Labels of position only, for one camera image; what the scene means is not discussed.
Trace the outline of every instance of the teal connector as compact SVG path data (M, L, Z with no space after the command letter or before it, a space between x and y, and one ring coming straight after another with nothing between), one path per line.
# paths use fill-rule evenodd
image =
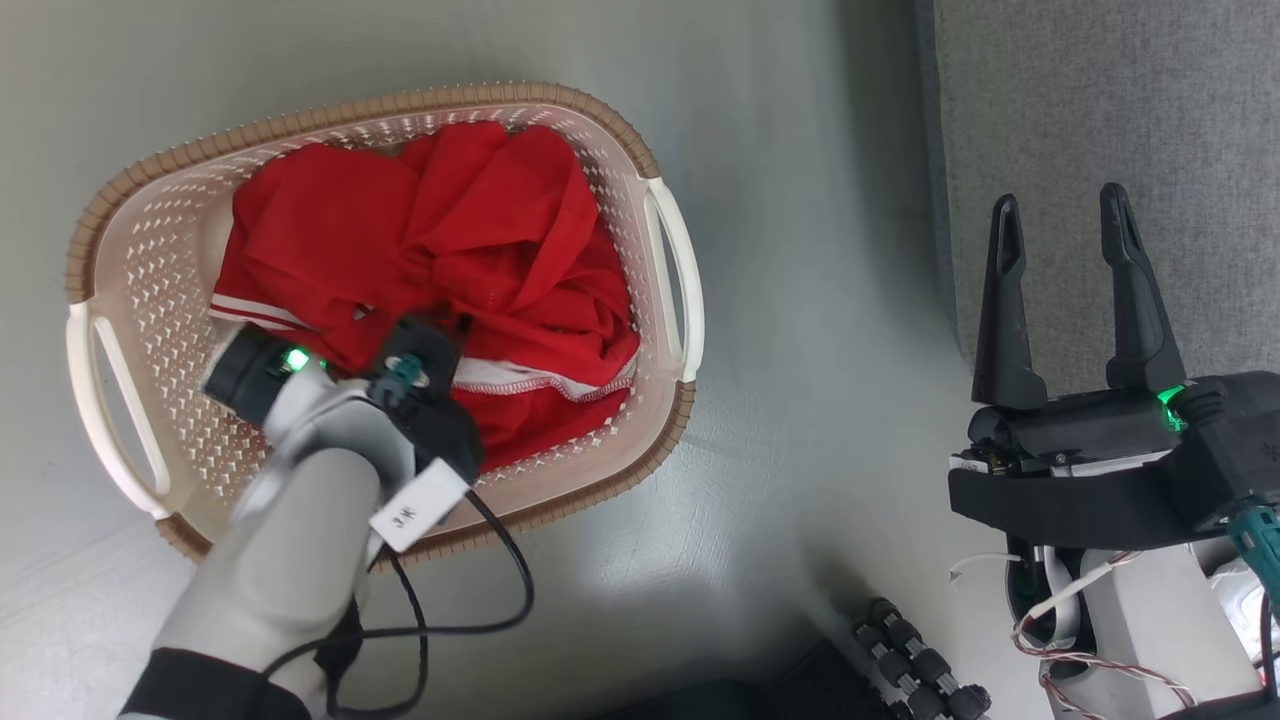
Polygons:
M1275 510L1266 505L1243 510L1226 527L1226 534L1257 573L1262 589L1280 600L1280 520Z

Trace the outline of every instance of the plastic basket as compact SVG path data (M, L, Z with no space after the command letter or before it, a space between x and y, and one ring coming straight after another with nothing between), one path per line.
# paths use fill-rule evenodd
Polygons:
M689 420L703 352L703 300L689 232L635 129L594 97L548 83L453 87L348 102L244 126L125 169L84 211L67 265L72 386L108 474L159 530L201 559L265 457L250 425L206 398L201 372L218 337L206 316L230 229L236 188L268 160L312 142L351 149L402 143L449 123L547 126L582 161L626 272L640 334L635 384L607 425L480 478L477 491L513 529L564 518L650 475ZM678 275L677 324L663 237ZM101 342L154 474L122 447L102 392ZM470 507L411 559L492 539Z

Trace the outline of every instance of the white trim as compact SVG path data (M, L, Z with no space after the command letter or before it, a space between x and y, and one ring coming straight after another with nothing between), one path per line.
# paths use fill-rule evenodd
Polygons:
M477 360L463 357L453 374L453 387L483 395L520 395L554 387L567 400L591 402L614 391L631 387L636 359L632 355L618 374L604 386L591 386L570 379L558 373L517 365L506 360Z
M685 307L685 338L681 343L684 348L684 375L681 379L691 383L698 379L698 368L703 364L703 348L707 342L707 318L703 306L703 282L698 273L698 258L694 255L694 242L689 237L689 228L685 227L685 218L680 214L680 205L676 204L676 197L671 195L671 191L667 190L660 177L649 179L646 209L649 208L649 199L653 199L653 206L662 223L662 229L667 233L667 243L671 245L671 256L676 261L676 274L680 279L680 302ZM653 234L658 229L650 224L649 232ZM664 265L662 242L653 238L652 241L657 252L658 274L659 277L666 277L666 272L660 269Z
M237 323L253 323L255 325L257 325L260 328L269 329L269 331L289 332L289 331L302 329L302 328L296 327L296 325L285 325L285 324L282 324L282 323L273 323L271 320L268 320L265 318L259 318L259 316L255 316L255 315L236 315L233 313L225 313L223 310L215 310L214 307L210 307L207 310L207 314L209 314L210 318L220 318L223 320L233 320L233 322L237 322Z
M142 441L143 451L155 471L159 491L142 479L137 465L124 451L119 433L115 432L111 414L106 409L106 397L102 395L97 352L93 350L92 336L95 331L102 341L102 348L111 364L120 395L124 396L124 404L129 410L133 425L137 428L138 439ZM165 493L169 491L169 470L160 455L160 445L151 432L151 425L147 424L138 388L133 384L128 368L124 365L124 354L115 333L111 332L110 323L105 318L92 318L87 302L77 302L70 306L70 318L67 320L67 361L70 366L76 406L84 423L84 429L88 432L90 445L93 446L99 460L106 468L106 474L138 509L150 512L157 520L168 518L173 514L165 503Z
M252 300L241 300L238 297L232 297L229 295L214 293L214 297L209 301L210 305L218 305L225 310L242 310L244 313L252 313L255 315L262 315L265 318L275 318L276 320L284 320L298 325L300 328L311 328L311 325L303 323L297 315L289 313L283 307L276 307L274 305L266 305L265 302L253 302Z

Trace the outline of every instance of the white stripe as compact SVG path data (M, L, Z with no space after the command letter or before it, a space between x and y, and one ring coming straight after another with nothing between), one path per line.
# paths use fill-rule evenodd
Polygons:
M238 297L230 297L227 295L214 293L212 300L209 301L210 305L220 305L228 310L243 310L246 313L253 313L256 315L265 315L268 318L275 318L276 320L284 320L285 323L293 323L294 325L315 329L311 325L303 323L297 315L289 313L283 307L275 307L273 305L266 305L262 302L253 302L252 300L241 300Z
M554 387L564 397L582 402L600 397L602 389L618 386L621 380L630 378L635 373L635 364L636 359L632 356L608 384L591 386L566 378L558 373L526 368L506 360L463 357L458 361L458 370L453 375L453 384L460 389L485 395L516 395L540 387Z
M223 320L234 320L237 323L253 323L260 328L266 328L269 331L289 332L298 328L292 325L283 325L280 323L273 323L271 320L264 320L262 318L252 318L248 315L234 315L232 313L223 313L221 310L214 310L210 307L207 310L210 318L221 318Z

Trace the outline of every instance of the gray floor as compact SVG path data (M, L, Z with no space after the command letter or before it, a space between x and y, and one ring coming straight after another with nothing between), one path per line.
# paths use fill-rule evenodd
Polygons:
M95 459L65 379L63 254L120 167L193 136L406 87L554 79L645 136L703 269L694 421L637 489L520 538L518 630L434 646L421 717L581 717L717 674L758 676L892 597L1038 717L1007 642L1001 548L947 511L968 372L932 274L906 3L10 0L0 5L0 716L108 717L192 566ZM516 602L499 550L417 566L428 612ZM374 583L369 625L410 620ZM352 702L412 682L369 644Z

